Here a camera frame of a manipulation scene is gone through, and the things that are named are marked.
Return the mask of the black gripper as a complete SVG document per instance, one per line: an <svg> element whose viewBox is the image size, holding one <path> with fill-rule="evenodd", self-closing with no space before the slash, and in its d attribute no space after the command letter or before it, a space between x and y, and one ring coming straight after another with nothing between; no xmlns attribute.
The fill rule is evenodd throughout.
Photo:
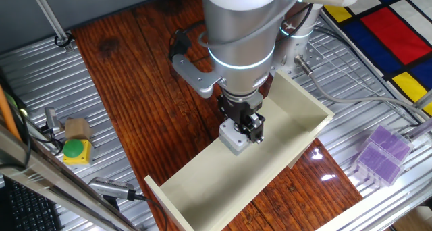
<svg viewBox="0 0 432 231"><path fill-rule="evenodd" d="M264 139L265 118L257 113L262 107L262 101L262 94L251 94L243 97L222 94L217 98L217 106L220 112L235 122L237 132L251 138L253 143L259 144Z"/></svg>

